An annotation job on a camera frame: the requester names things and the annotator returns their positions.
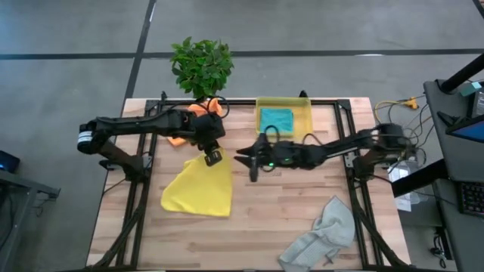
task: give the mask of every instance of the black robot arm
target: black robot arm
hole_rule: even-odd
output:
[[[271,171],[276,167],[310,170],[326,159],[366,149],[369,151],[364,156],[355,157],[352,161],[355,176],[366,178],[373,174],[376,164],[396,161],[408,144],[402,128],[393,124],[361,130],[355,135],[322,145],[279,140],[270,143],[266,133],[261,133],[254,145],[237,150],[237,153],[244,156],[236,156],[235,159],[250,169],[250,180],[255,182],[259,168],[264,171]]]
[[[115,146],[109,138],[115,135],[154,133],[173,138],[184,138],[206,154],[208,166],[216,164],[222,158],[217,140],[225,136],[222,119],[215,113],[196,116],[187,110],[168,109],[155,116],[107,118],[98,117],[79,127],[77,149],[85,154],[100,154],[107,161],[100,164],[107,168],[119,165],[126,173],[126,179],[132,181],[146,173],[144,160],[132,156]]]

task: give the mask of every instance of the green plant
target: green plant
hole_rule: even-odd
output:
[[[225,87],[227,77],[234,67],[228,45],[221,41],[191,43],[191,37],[186,38],[181,45],[172,44],[175,56],[172,72],[178,78],[185,93],[193,92],[195,98],[213,96]]]

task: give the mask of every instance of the orange object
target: orange object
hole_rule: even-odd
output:
[[[406,102],[403,103],[405,106],[413,109],[413,110],[416,110],[418,109],[418,105],[417,105],[417,98],[416,97],[410,97],[410,99],[408,99]]]
[[[209,111],[211,113],[217,113],[219,116],[222,116],[222,107],[219,105],[219,99],[218,98],[213,98],[212,102],[210,102],[210,105],[208,106],[209,101],[205,101],[202,103],[205,107],[209,107]],[[190,105],[187,110],[190,110],[195,113],[197,116],[202,116],[206,114],[206,110],[200,105],[197,104],[192,104]],[[167,137],[168,142],[172,144],[174,147],[181,146],[182,144],[186,143],[187,141],[182,138],[171,138]]]

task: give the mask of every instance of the concrete floor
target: concrete floor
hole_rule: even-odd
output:
[[[0,0],[0,54],[135,52],[147,5],[148,0]],[[170,51],[171,43],[186,36],[222,38],[239,51],[481,48],[483,26],[471,0],[159,0],[145,51]],[[221,95],[294,96],[304,89],[313,97],[370,97],[376,103],[422,94],[424,81],[450,76],[475,57],[242,57],[234,59]],[[16,270],[85,264],[106,173],[99,157],[76,150],[78,125],[119,115],[132,64],[0,61],[0,150],[22,159],[22,176],[62,188],[41,218],[32,211]],[[174,82],[168,60],[143,60],[133,96],[159,97],[162,90],[184,96]],[[417,114],[402,108],[393,113],[401,125]],[[434,133],[424,147],[427,163],[442,158]],[[437,258],[420,254],[428,252],[431,227],[418,236],[421,229],[402,223],[412,263],[439,269]]]

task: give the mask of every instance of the yellow tray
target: yellow tray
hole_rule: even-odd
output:
[[[260,131],[260,109],[290,109],[293,112],[293,133],[281,132],[281,137],[303,139],[304,135],[312,133],[311,101],[307,97],[258,97],[256,99],[256,131]],[[275,136],[270,129],[268,136]]]

